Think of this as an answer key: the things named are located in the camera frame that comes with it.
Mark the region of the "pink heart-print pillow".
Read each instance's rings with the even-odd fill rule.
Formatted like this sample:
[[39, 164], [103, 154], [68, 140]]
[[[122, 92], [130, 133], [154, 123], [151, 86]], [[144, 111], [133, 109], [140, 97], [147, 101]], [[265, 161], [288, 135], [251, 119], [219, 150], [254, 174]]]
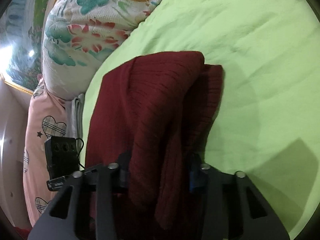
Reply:
[[67, 132], [65, 101], [50, 94], [40, 80], [31, 96], [23, 156], [23, 189], [32, 226], [43, 214], [55, 192], [47, 188], [49, 173], [44, 143]]

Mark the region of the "dark red knit sweater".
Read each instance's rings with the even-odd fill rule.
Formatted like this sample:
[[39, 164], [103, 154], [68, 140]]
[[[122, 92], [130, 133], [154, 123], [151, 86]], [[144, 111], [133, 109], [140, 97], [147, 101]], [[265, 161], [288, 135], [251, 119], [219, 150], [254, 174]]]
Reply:
[[86, 164], [130, 152], [129, 198], [167, 229], [178, 213], [188, 159], [218, 109], [223, 68], [198, 51], [135, 57], [104, 75], [89, 124]]

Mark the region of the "gold-framed landscape painting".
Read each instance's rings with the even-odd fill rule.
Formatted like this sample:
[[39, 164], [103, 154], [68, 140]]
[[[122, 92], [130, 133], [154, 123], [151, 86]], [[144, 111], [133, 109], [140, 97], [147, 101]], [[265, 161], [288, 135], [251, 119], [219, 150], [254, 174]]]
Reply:
[[46, 18], [56, 0], [1, 0], [1, 78], [32, 94], [42, 74]]

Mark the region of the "grey folded towel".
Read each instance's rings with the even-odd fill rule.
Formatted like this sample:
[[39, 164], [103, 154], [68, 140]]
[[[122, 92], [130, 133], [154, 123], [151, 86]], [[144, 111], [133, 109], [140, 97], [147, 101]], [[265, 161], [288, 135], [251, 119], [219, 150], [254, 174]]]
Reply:
[[66, 101], [65, 109], [67, 115], [67, 129], [66, 137], [76, 139], [76, 148], [78, 152], [81, 151], [83, 143], [81, 139], [83, 138], [82, 132], [82, 113], [84, 109], [85, 95], [80, 94], [76, 96], [72, 101]]

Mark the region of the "light green bed sheet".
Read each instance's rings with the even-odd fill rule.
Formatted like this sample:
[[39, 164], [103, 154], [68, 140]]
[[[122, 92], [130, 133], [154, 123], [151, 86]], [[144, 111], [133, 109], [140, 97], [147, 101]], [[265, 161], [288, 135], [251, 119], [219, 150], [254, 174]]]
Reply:
[[311, 2], [162, 0], [93, 77], [84, 135], [106, 73], [140, 55], [200, 51], [225, 72], [206, 162], [245, 171], [296, 238], [319, 207], [319, 20]]

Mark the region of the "white floral quilt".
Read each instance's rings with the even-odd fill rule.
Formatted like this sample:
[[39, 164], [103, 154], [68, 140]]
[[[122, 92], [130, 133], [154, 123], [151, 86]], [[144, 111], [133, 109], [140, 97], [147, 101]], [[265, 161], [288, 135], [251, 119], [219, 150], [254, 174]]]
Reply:
[[43, 38], [47, 89], [65, 100], [84, 93], [103, 62], [162, 0], [57, 0]]

